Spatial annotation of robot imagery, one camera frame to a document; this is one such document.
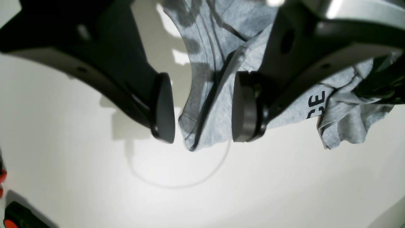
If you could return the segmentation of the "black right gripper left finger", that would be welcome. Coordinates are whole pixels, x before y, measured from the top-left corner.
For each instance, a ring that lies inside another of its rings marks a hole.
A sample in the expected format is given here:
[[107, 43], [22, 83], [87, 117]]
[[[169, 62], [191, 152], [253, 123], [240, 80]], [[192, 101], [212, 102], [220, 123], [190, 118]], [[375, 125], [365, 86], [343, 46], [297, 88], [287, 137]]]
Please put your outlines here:
[[171, 80], [147, 60], [131, 0], [21, 0], [1, 27], [1, 53], [73, 76], [171, 144]]

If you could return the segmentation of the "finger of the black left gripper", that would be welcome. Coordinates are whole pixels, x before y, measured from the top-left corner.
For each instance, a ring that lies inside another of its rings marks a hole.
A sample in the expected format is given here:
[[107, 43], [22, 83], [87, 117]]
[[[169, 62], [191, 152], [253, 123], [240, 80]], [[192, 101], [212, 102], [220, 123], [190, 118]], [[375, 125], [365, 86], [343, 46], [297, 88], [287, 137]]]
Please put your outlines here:
[[353, 90], [358, 97], [377, 98], [377, 104], [405, 103], [405, 55], [391, 53], [375, 58], [369, 75]]

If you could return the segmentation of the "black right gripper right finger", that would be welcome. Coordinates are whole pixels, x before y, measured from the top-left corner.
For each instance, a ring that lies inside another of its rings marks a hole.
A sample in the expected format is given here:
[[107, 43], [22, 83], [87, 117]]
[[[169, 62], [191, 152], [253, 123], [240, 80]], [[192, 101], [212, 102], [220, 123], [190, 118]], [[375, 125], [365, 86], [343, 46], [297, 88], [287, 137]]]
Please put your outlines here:
[[270, 121], [323, 79], [370, 58], [404, 52], [403, 0], [287, 0], [262, 64], [234, 81], [234, 142], [262, 137]]

